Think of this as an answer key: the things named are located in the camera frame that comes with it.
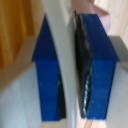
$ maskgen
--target white panel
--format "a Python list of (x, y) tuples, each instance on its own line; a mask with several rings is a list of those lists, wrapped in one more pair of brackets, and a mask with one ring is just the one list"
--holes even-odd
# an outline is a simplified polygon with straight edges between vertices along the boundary
[(108, 128), (128, 127), (128, 62), (118, 63), (107, 111)]
[(28, 128), (18, 81), (0, 92), (0, 128)]
[(23, 65), (12, 64), (0, 72), (0, 128), (41, 125), (35, 64)]
[(109, 36), (120, 61), (128, 61), (128, 49), (119, 36)]
[(42, 0), (57, 51), (66, 98), (68, 128), (77, 127), (77, 78), (70, 0)]
[(16, 63), (31, 63), (36, 41), (37, 41), (36, 36), (26, 37), (20, 49), (20, 52), (16, 57), (16, 60), (15, 60)]

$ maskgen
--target blue cover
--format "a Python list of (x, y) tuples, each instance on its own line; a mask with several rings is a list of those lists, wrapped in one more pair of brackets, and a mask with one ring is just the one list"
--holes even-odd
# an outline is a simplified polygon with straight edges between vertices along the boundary
[(82, 14), (92, 54), (92, 78), (88, 119), (106, 119), (115, 64), (119, 60), (96, 14)]
[(32, 61), (36, 62), (37, 68), (42, 121), (58, 121), (61, 119), (58, 104), (60, 71), (46, 16)]
[[(88, 119), (105, 119), (116, 62), (119, 60), (97, 15), (82, 15), (92, 53), (92, 79)], [(44, 17), (33, 61), (36, 62), (42, 121), (61, 119), (58, 104), (59, 65)]]

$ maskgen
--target wooden surface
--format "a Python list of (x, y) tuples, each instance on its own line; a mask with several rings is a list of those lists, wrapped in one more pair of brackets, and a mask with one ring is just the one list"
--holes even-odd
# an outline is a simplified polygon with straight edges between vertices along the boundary
[(110, 35), (120, 35), (128, 48), (128, 0), (95, 0), (111, 15)]

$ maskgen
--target white strip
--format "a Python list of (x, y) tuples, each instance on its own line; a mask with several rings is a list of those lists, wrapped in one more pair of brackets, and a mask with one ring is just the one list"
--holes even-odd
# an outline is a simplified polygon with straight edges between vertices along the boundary
[(66, 98), (68, 128), (77, 127), (77, 80), (70, 0), (42, 0), (57, 51)]

